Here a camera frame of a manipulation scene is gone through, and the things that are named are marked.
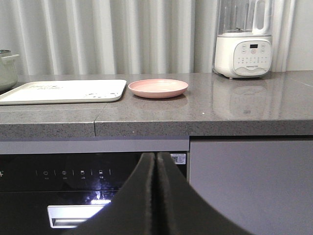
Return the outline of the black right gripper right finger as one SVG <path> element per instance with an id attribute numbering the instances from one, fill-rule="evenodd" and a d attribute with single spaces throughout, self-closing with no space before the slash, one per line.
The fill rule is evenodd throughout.
<path id="1" fill-rule="evenodd" d="M 171 155 L 156 155 L 156 194 L 162 235 L 249 235 L 211 207 L 189 185 Z"/>

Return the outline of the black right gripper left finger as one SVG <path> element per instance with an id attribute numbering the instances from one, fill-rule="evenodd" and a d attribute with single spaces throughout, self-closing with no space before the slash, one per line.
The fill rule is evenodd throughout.
<path id="1" fill-rule="evenodd" d="M 152 186 L 155 154 L 141 154 L 138 164 L 112 201 L 65 235 L 153 235 Z"/>

